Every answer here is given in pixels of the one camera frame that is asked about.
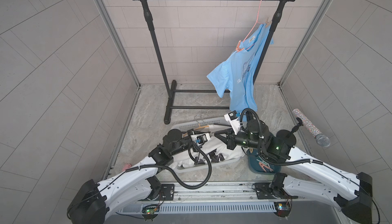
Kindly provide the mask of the white t-shirt black print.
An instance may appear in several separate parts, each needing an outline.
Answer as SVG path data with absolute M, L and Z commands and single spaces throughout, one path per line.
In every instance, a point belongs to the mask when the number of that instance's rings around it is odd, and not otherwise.
M 215 137 L 208 140 L 201 147 L 201 150 L 207 155 L 213 167 L 236 162 L 245 156 L 240 146 L 237 146 L 234 150 L 227 149 L 227 145 Z M 208 168 L 207 161 L 201 153 L 191 150 L 191 154 L 195 160 L 198 160 L 197 163 L 191 159 L 188 150 L 185 150 L 184 152 L 173 155 L 174 161 L 169 167 L 176 172 L 189 172 L 193 168 L 195 170 Z

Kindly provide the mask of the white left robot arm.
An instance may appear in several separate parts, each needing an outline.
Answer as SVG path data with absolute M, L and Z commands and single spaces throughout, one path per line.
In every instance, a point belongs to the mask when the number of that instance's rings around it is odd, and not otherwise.
M 170 168 L 174 155 L 189 152 L 191 148 L 195 148 L 208 165 L 206 178 L 197 185 L 184 183 Z M 163 143 L 157 145 L 136 166 L 100 182 L 93 179 L 85 182 L 68 206 L 66 216 L 73 224 L 103 224 L 129 204 L 160 198 L 162 184 L 156 176 L 163 170 L 170 172 L 180 186 L 196 190 L 210 179 L 212 163 L 190 136 L 183 137 L 180 130 L 172 129 L 163 137 Z

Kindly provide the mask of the pink clothespin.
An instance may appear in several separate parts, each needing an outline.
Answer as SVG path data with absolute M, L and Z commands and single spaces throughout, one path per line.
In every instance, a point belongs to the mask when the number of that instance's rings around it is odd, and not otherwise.
M 241 40 L 238 42 L 235 50 L 237 52 L 240 52 L 240 51 L 244 50 L 244 45 L 243 45 L 243 42 Z

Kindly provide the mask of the orange plastic hanger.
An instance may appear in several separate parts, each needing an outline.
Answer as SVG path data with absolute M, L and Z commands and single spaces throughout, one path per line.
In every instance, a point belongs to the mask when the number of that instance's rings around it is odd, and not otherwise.
M 201 127 L 195 128 L 194 130 L 195 131 L 202 131 L 202 130 L 209 130 L 209 128 L 210 128 L 210 126 L 206 125 L 206 126 L 201 126 Z

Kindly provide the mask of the beige clothespin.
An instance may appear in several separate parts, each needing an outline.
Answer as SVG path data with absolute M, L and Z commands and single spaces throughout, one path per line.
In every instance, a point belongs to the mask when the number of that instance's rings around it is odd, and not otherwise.
M 265 21 L 265 23 L 264 23 L 264 27 L 267 29 L 267 28 L 271 25 L 271 23 L 272 23 L 272 20 L 269 21 L 269 19 L 267 19 L 267 20 Z

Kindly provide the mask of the light blue t-shirt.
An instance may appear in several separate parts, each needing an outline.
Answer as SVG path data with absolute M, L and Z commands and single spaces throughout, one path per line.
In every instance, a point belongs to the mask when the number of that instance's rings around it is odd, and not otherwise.
M 241 113 L 246 108 L 257 111 L 253 77 L 270 28 L 266 29 L 261 24 L 249 38 L 242 41 L 244 50 L 234 50 L 226 61 L 207 75 L 219 97 L 229 90 L 231 111 Z

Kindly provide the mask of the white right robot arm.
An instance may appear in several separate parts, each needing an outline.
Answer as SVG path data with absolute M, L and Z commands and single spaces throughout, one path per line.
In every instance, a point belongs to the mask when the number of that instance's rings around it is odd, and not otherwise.
M 255 149 L 258 156 L 270 165 L 286 166 L 309 177 L 310 181 L 296 180 L 284 173 L 276 173 L 269 189 L 277 198 L 304 197 L 335 207 L 359 224 L 372 223 L 372 210 L 377 209 L 373 199 L 373 179 L 360 172 L 353 174 L 333 167 L 296 147 L 295 132 L 304 126 L 317 143 L 329 146 L 329 138 L 299 110 L 292 111 L 298 124 L 291 131 L 280 130 L 276 135 L 259 119 L 257 113 L 246 108 L 237 117 L 227 114 L 231 128 L 216 132 L 227 149 L 237 146 Z

